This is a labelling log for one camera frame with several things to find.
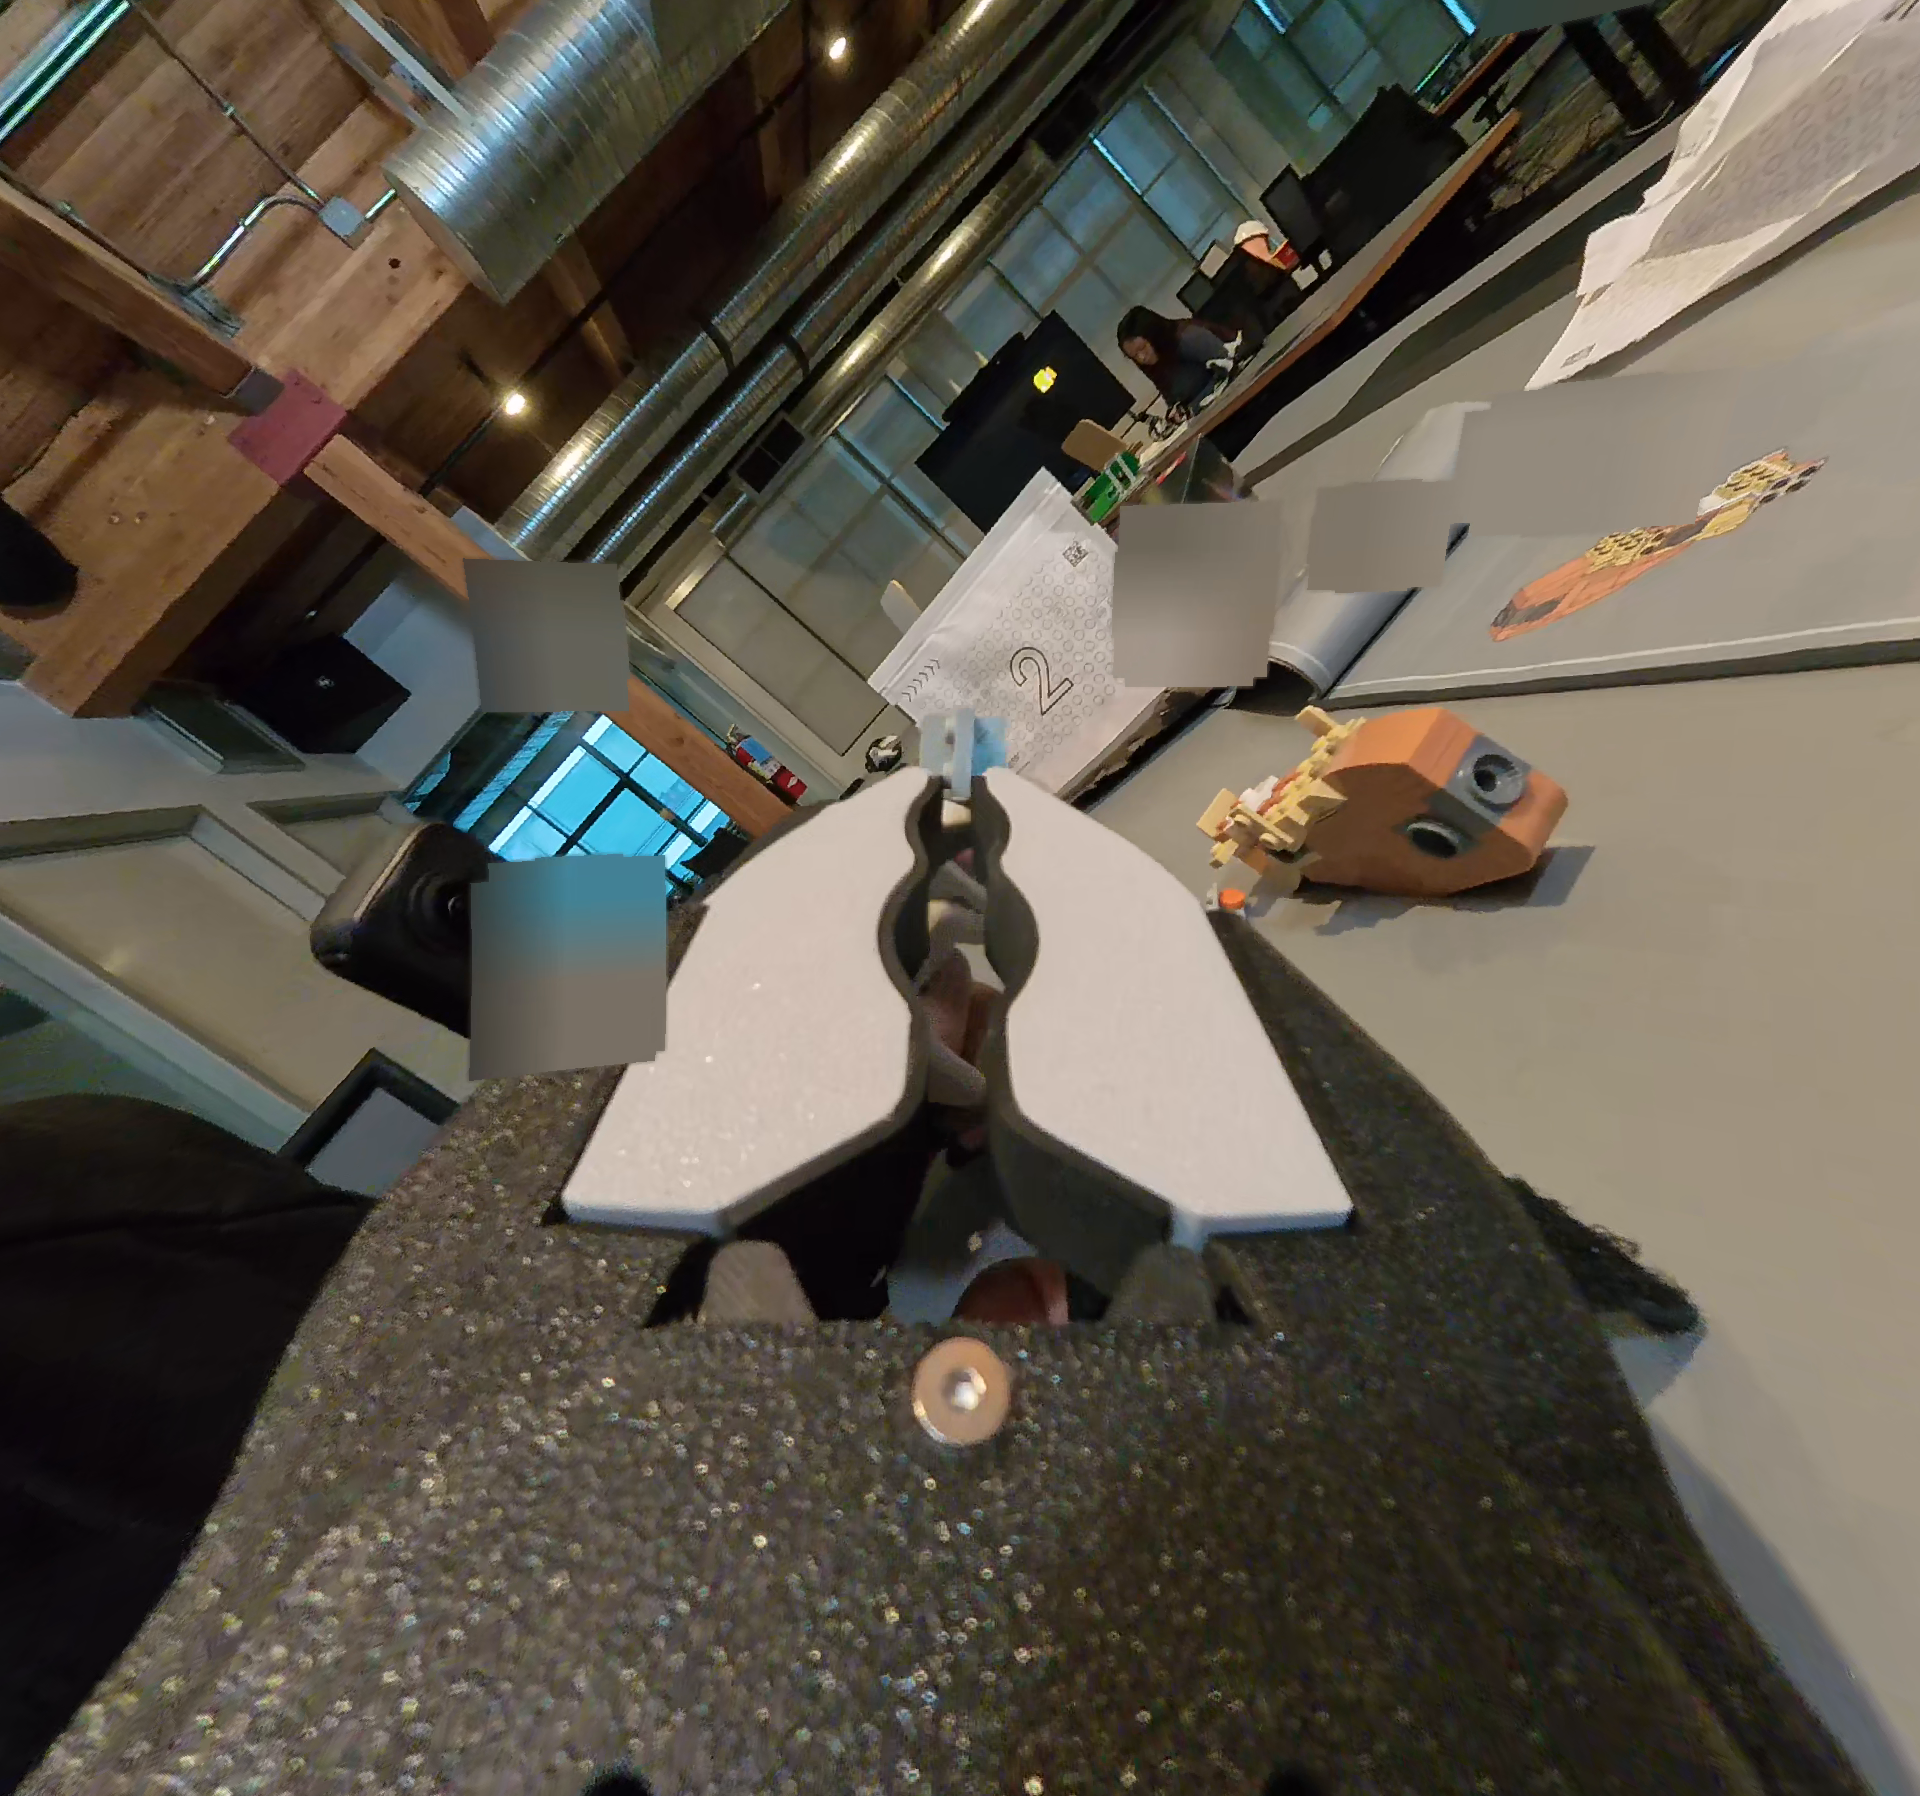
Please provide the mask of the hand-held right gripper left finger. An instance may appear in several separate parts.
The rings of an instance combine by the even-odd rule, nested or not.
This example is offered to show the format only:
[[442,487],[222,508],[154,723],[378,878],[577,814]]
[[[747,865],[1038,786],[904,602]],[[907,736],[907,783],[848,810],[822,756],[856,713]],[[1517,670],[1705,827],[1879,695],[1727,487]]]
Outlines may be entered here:
[[937,835],[937,778],[901,770],[739,860],[669,976],[663,1051],[619,1080],[563,1186],[569,1222],[733,1233],[912,1121]]

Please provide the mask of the slim silver spiral duct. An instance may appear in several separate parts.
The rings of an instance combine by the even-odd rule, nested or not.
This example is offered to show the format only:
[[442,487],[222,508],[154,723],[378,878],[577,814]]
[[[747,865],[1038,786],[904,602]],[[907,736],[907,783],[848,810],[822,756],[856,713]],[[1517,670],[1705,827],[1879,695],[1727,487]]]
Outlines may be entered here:
[[852,322],[872,308],[876,298],[941,229],[961,220],[983,183],[1014,170],[1051,167],[1039,139],[995,156],[986,144],[947,153],[884,212],[864,244],[852,247],[815,293],[781,321],[753,364],[694,417],[675,445],[589,528],[569,560],[613,564],[630,572],[702,503],[785,404],[829,367]]
[[1003,75],[1069,0],[964,0],[917,58],[781,202],[694,326],[651,375],[627,379],[546,461],[501,521],[523,555],[567,540],[653,465],[902,182]]

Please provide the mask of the white circle print paper bag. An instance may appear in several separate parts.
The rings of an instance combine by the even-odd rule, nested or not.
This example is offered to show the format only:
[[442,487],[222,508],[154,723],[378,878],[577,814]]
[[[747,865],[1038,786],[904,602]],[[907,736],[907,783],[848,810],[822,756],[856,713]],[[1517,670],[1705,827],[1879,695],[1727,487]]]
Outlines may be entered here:
[[1069,797],[1149,732],[1169,690],[1114,670],[1116,540],[1039,472],[872,672],[917,726],[1000,719],[1010,766]]

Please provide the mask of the red metal bracket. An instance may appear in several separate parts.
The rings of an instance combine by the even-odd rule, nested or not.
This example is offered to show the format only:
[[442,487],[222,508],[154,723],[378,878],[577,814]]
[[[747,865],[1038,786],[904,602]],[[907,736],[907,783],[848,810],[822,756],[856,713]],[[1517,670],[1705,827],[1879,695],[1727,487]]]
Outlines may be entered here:
[[279,488],[301,480],[324,445],[349,429],[351,412],[299,371],[276,397],[228,431],[228,445]]

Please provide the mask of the grey instruction booklet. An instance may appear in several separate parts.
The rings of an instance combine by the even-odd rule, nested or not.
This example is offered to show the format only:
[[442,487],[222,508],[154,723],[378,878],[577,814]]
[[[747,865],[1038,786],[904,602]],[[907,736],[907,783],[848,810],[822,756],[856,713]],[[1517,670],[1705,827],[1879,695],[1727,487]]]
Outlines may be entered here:
[[1341,708],[1917,661],[1917,394],[1863,358],[1448,404],[1310,511],[1431,572],[1287,592]]

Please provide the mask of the black wall speaker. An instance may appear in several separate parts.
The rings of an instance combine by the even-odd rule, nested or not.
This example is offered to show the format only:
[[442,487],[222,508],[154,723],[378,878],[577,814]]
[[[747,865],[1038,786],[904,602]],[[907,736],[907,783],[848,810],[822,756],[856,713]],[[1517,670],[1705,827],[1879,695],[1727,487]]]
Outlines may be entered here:
[[341,635],[279,651],[236,681],[231,699],[305,756],[354,756],[412,702],[412,690]]

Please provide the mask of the brown cardboard box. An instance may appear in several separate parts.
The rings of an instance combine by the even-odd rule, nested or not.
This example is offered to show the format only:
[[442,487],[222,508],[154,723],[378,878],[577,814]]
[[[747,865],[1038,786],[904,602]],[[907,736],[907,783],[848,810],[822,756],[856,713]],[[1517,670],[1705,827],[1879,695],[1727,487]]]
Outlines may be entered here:
[[1124,735],[1109,740],[1094,761],[1073,779],[1053,786],[1061,801],[1082,802],[1097,801],[1101,792],[1119,785],[1121,778],[1143,758],[1152,758],[1183,729],[1203,715],[1213,702],[1207,688],[1170,688],[1158,695],[1152,708],[1126,726]]

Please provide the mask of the torn white paper bag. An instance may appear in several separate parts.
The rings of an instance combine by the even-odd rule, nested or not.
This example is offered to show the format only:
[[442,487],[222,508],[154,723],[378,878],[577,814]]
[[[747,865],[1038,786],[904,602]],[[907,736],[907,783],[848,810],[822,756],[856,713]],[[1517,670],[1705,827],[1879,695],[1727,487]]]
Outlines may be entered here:
[[1787,0],[1684,118],[1666,174],[1587,240],[1577,305],[1528,382],[1652,337],[1918,159],[1918,0]]

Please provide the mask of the black framed screen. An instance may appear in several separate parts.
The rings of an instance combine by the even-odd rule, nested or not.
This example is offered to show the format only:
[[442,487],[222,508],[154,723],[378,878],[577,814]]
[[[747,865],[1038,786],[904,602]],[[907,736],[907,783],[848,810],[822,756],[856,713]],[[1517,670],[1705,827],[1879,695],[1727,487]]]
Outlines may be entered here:
[[384,1197],[432,1147],[460,1104],[372,1051],[347,1074],[279,1159],[318,1183]]

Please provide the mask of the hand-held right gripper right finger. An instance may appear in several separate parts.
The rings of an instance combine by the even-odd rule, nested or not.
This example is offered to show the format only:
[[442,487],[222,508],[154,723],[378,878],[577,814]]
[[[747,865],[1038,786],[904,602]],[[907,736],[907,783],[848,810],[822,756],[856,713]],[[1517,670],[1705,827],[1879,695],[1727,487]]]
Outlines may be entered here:
[[1345,1226],[1354,1197],[1198,896],[1010,770],[972,779],[989,1155],[1041,1256]]

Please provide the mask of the background wooden table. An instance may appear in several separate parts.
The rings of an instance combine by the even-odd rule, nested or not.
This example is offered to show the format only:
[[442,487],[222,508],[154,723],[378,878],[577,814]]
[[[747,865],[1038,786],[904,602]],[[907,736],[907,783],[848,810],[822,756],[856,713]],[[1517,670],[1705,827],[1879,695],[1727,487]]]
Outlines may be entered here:
[[1261,391],[1276,386],[1288,371],[1296,369],[1320,346],[1343,329],[1357,312],[1379,292],[1389,280],[1413,254],[1416,245],[1431,226],[1448,211],[1453,200],[1466,191],[1475,178],[1509,149],[1512,136],[1523,127],[1523,114],[1517,108],[1507,111],[1500,122],[1487,131],[1457,163],[1453,163],[1427,190],[1412,200],[1405,211],[1382,226],[1357,257],[1343,265],[1328,283],[1323,283],[1299,312],[1299,322],[1288,335],[1261,348],[1259,363],[1238,375],[1233,389],[1198,411],[1183,440],[1192,442],[1210,434],[1219,423],[1248,411],[1259,399]]

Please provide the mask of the small pale grey brick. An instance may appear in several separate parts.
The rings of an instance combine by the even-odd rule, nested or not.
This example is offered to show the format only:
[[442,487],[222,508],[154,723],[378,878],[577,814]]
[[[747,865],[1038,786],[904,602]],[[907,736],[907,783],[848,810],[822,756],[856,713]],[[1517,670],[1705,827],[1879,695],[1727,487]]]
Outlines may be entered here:
[[937,775],[947,801],[972,799],[979,775],[1008,766],[1008,721],[972,711],[949,711],[921,723],[921,768]]

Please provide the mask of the large silver spiral duct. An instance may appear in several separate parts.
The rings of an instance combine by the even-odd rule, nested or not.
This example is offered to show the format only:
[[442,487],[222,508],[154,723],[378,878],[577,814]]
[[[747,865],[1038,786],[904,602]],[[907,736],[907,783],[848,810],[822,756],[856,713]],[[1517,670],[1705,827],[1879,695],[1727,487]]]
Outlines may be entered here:
[[384,175],[468,283],[508,305],[671,122],[641,0],[538,0]]

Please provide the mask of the orange tan brick model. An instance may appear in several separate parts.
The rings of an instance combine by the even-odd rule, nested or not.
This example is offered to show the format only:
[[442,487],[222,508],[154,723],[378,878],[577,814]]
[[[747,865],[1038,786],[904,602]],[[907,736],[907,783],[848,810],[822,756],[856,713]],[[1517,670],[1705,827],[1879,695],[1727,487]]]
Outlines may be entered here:
[[1567,790],[1445,708],[1338,721],[1310,705],[1308,756],[1225,790],[1198,826],[1210,864],[1245,865],[1279,896],[1304,887],[1451,898],[1531,871]]

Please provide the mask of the dark partition panel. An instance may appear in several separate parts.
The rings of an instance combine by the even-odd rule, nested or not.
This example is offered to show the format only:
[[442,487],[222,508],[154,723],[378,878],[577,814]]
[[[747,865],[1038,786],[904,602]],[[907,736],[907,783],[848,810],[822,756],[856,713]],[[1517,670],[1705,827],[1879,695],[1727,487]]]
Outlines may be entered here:
[[1061,315],[1010,339],[947,408],[921,472],[989,528],[1039,472],[1069,491],[1092,478],[1065,442],[1082,423],[1116,426],[1134,391]]

